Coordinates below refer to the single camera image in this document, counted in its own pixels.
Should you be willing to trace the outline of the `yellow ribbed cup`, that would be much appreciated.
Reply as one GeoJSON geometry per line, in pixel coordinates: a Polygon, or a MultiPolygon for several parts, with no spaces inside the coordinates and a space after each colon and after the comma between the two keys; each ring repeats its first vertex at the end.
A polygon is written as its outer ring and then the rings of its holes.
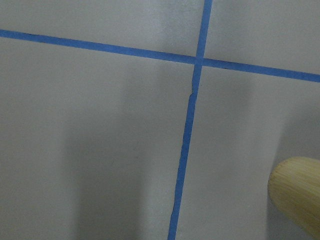
{"type": "Polygon", "coordinates": [[[271,202],[313,239],[320,238],[320,161],[295,156],[281,161],[270,173],[271,202]]]}

